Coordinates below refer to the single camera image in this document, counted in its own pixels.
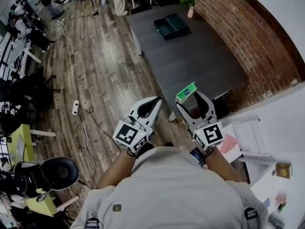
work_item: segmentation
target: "power strip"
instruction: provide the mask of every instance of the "power strip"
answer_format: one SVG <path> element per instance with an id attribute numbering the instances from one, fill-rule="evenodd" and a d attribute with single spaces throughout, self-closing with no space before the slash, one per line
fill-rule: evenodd
<path id="1" fill-rule="evenodd" d="M 79 101 L 78 100 L 74 100 L 73 108 L 72 108 L 72 115 L 77 115 L 78 105 L 79 105 Z"/>

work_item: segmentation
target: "wooden floor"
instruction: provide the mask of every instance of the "wooden floor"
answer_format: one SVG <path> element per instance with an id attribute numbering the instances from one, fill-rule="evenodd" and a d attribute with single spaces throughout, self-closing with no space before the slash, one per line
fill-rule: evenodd
<path id="1" fill-rule="evenodd" d="M 118 121 L 125 117 L 136 101 L 162 96 L 162 92 L 149 65 L 136 53 L 126 18 L 115 16 L 112 5 L 100 8 L 99 15 L 94 18 L 90 14 L 96 12 L 97 7 L 93 8 L 90 0 L 69 2 L 64 4 L 64 9 L 66 12 L 62 18 L 65 19 L 65 33 L 69 38 L 78 100 L 83 108 L 94 108 L 93 116 L 98 124 L 112 136 Z M 46 77 L 57 75 L 52 85 L 60 88 L 61 92 L 54 94 L 53 107 L 41 113 L 43 121 L 38 126 L 40 130 L 56 132 L 57 136 L 44 137 L 37 145 L 36 153 L 42 159 L 58 156 L 72 158 L 79 167 L 80 179 L 92 186 L 94 162 L 85 148 L 80 119 L 71 114 L 76 96 L 67 39 L 64 37 L 61 40 L 63 27 L 55 26 L 57 22 L 51 21 L 45 12 L 43 18 L 49 25 L 48 37 L 56 43 L 46 53 L 35 50 L 34 54 L 41 58 Z M 96 183 L 119 150 L 87 113 L 81 109 L 79 113 L 88 148 L 97 162 L 97 175 L 93 181 Z M 162 146 L 170 141 L 175 147 L 192 150 L 194 144 L 184 123 L 169 123 L 168 116 L 169 108 L 164 100 L 152 143 Z M 77 183 L 59 192 L 63 202 L 75 195 L 81 198 L 69 207 L 71 217 L 76 217 L 89 191 L 89 188 Z"/>

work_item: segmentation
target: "red brick wall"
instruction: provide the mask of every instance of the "red brick wall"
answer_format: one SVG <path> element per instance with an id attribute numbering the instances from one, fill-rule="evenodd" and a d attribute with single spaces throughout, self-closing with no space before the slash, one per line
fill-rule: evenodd
<path id="1" fill-rule="evenodd" d="M 253 105 L 304 79 L 304 62 L 276 19 L 256 0 L 196 0 L 249 81 L 224 96 L 231 111 Z"/>

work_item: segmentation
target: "office chair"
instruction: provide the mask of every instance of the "office chair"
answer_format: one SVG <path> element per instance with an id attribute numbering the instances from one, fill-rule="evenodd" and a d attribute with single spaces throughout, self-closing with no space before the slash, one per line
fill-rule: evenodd
<path id="1" fill-rule="evenodd" d="M 41 165 L 19 162 L 8 174 L 17 194 L 42 201 L 51 191 L 66 189 L 75 183 L 79 170 L 72 159 L 57 157 L 47 159 Z"/>

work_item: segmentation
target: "gray t-shirt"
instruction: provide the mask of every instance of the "gray t-shirt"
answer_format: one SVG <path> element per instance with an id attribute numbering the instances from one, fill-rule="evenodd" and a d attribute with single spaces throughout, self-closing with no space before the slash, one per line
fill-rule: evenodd
<path id="1" fill-rule="evenodd" d="M 117 187 L 91 191 L 71 228 L 84 229 L 90 218 L 103 229 L 260 229 L 268 213 L 248 184 L 225 182 L 192 155 L 159 147 Z"/>

